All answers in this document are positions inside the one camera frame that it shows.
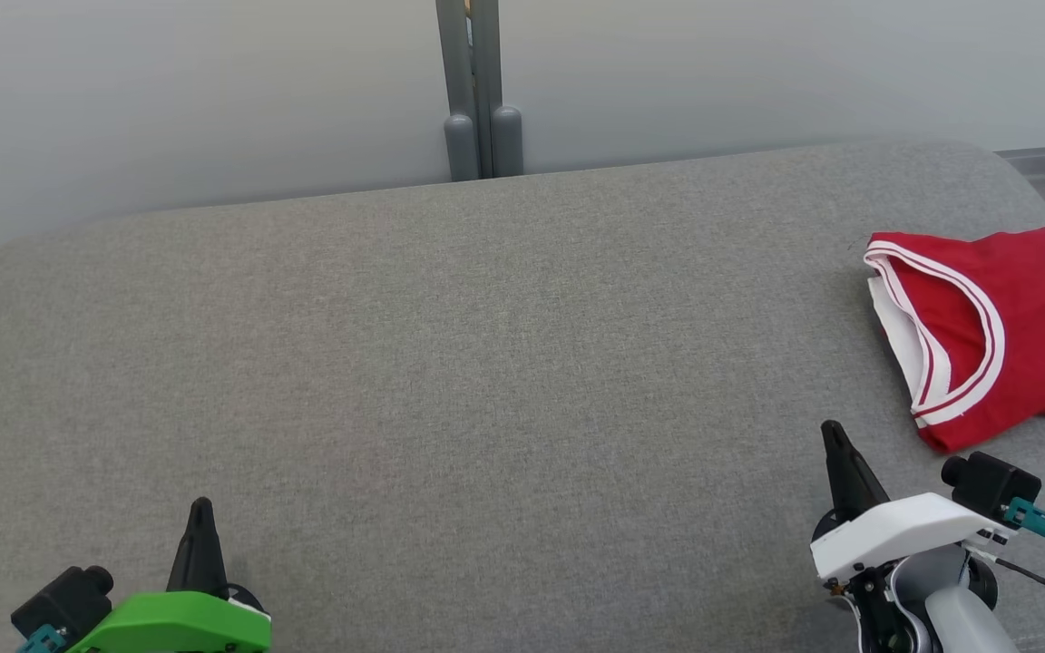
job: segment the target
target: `red jersey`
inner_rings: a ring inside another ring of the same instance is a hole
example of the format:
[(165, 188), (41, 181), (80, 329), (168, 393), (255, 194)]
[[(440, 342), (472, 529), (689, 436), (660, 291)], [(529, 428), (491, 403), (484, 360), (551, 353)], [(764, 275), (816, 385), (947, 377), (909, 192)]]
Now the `red jersey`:
[(1045, 413), (1045, 228), (971, 243), (879, 232), (865, 263), (933, 449), (965, 449)]

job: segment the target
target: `teal connector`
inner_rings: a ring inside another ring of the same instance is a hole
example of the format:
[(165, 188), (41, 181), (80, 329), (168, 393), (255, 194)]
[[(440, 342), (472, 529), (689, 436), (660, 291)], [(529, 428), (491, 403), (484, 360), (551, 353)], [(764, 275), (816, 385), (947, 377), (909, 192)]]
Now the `teal connector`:
[(42, 625), (31, 636), (26, 637), (26, 644), (17, 653), (59, 653), (67, 643), (63, 637), (66, 632), (65, 629), (62, 633), (59, 632), (50, 624)]
[(1016, 496), (1011, 502), (1005, 519), (1045, 538), (1045, 512), (1025, 498)]

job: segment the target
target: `jersey neckline trim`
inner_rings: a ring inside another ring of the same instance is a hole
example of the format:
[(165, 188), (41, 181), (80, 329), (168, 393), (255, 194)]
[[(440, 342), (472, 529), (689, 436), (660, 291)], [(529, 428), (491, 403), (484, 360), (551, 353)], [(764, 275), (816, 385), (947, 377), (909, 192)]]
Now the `jersey neckline trim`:
[[(950, 390), (950, 356), (918, 317), (918, 311), (913, 309), (912, 302), (901, 285), (897, 270), (889, 264), (890, 257), (903, 261), (918, 272), (942, 278), (957, 286), (978, 311), (986, 351), (973, 375), (956, 389)], [(889, 297), (898, 308), (909, 316), (918, 329), (918, 340), (925, 353), (922, 377), (918, 380), (918, 388), (911, 389), (913, 390), (911, 412), (918, 422), (925, 425), (949, 422), (950, 419), (967, 413), (982, 401), (982, 398), (991, 392), (991, 388), (994, 388), (995, 381), (998, 381), (1005, 359), (1005, 329), (1002, 326), (1002, 318), (986, 293), (983, 293), (966, 274), (955, 272), (950, 265), (938, 263), (888, 240), (870, 241), (865, 252), (865, 263), (877, 270)]]

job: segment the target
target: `white wall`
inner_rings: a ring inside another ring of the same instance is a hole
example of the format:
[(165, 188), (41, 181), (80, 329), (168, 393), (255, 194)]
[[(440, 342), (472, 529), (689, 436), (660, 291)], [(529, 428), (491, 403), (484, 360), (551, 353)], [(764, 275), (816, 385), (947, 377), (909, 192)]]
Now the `white wall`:
[(875, 135), (1045, 146), (1045, 0), (501, 0), (527, 172)]
[(0, 0), (0, 243), (448, 181), (433, 3)]

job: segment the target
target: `gray cushion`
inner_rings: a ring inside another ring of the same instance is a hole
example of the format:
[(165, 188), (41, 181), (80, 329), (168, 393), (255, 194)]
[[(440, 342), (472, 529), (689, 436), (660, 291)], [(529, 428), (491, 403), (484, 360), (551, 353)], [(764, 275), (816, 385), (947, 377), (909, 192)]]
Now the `gray cushion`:
[[(946, 490), (867, 236), (1043, 224), (998, 157), (868, 141), (18, 240), (0, 650), (63, 567), (162, 589), (200, 495), (275, 650), (849, 650), (808, 551), (821, 419), (892, 496)], [(983, 450), (1045, 480), (1045, 419)], [(999, 578), (1008, 631), (1045, 650), (1044, 587)]]

